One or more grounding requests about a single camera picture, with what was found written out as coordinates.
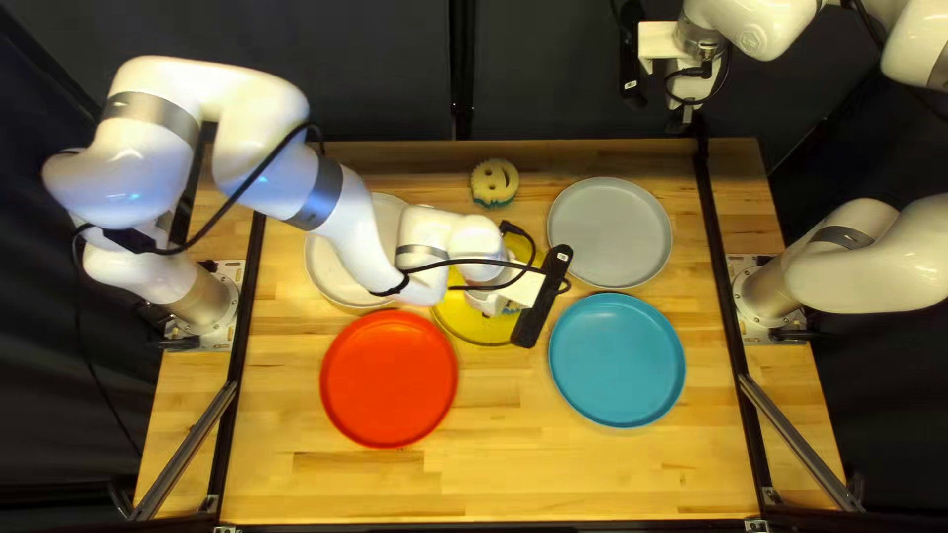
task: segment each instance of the butcher block tabletop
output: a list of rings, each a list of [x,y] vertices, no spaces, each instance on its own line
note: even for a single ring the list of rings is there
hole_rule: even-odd
[[[205,157],[191,230],[223,202]],[[576,413],[556,390],[547,345],[556,318],[601,289],[570,276],[537,346],[481,347],[451,338],[457,397],[441,426],[416,444],[370,450],[339,433],[319,399],[329,345],[358,315],[310,282],[306,234],[267,221],[221,521],[233,524],[381,524],[743,518],[757,488],[738,413],[690,139],[327,143],[327,156],[361,173],[373,192],[410,204],[482,213],[524,228],[546,249],[556,196],[585,177],[628,179],[671,220],[662,272],[623,290],[656,307],[681,338],[684,392],[661,420],[611,430]],[[490,157],[520,171],[508,207],[471,201],[470,171]],[[710,163],[728,253],[783,249],[774,203],[753,139],[714,139]],[[242,259],[251,211],[235,208],[191,257]],[[402,306],[430,318],[425,308]],[[829,466],[838,451],[809,346],[747,349],[751,374]],[[226,354],[166,353],[138,475],[140,498],[223,385]],[[809,474],[761,418],[773,483],[791,504],[829,507]],[[213,435],[160,516],[193,512],[207,494]]]

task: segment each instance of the teal plate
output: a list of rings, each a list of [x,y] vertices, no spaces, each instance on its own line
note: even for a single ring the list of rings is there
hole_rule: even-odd
[[[684,387],[684,349],[651,305],[619,293],[594,294],[567,309],[550,337],[559,393],[583,416],[613,428],[650,424]]]

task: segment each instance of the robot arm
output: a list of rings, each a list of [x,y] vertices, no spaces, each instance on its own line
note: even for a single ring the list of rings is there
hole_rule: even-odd
[[[669,72],[702,66],[703,76],[673,77],[666,88],[693,107],[711,94],[727,42],[747,56],[772,61],[782,55],[828,4],[838,0],[684,0],[677,22],[639,23],[639,60],[670,60]],[[888,31],[882,71],[892,80],[948,92],[948,4],[939,0],[863,0]],[[668,107],[681,105],[668,99]]]
[[[52,157],[43,168],[46,187],[85,236],[89,274],[175,308],[192,302],[204,276],[183,254],[135,254],[102,229],[134,228],[166,245],[157,219],[177,202],[191,166],[200,124],[218,123],[211,163],[215,183],[233,194],[270,152],[309,118],[309,104],[292,83],[248,68],[166,57],[139,57],[119,69],[95,139],[87,150]],[[447,269],[405,275],[389,261],[378,236],[369,191],[353,170],[318,155],[300,131],[240,197],[240,203],[304,231],[327,237],[342,264],[373,293],[424,306],[440,302]],[[423,267],[444,259],[509,261],[497,226],[482,215],[412,207],[403,214],[396,263]],[[458,265],[473,285],[512,278],[508,266]],[[543,276],[517,282],[515,299],[533,304]],[[524,291],[529,285],[534,290]],[[497,311],[496,299],[472,303]],[[201,317],[188,317],[204,320]]]
[[[830,313],[911,311],[948,297],[946,272],[948,193],[901,213],[861,198],[735,283],[735,302],[748,320],[773,324],[802,305]]]

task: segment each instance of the red plate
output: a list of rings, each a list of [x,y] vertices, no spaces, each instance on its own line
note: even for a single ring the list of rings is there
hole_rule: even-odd
[[[378,311],[342,330],[322,360],[319,395],[333,425],[370,448],[399,448],[438,427],[458,388],[458,360],[431,322]]]

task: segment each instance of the sponge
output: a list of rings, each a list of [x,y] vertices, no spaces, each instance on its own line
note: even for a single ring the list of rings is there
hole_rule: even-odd
[[[471,173],[474,203],[488,209],[501,208],[514,201],[520,187],[520,175],[506,159],[488,159]]]

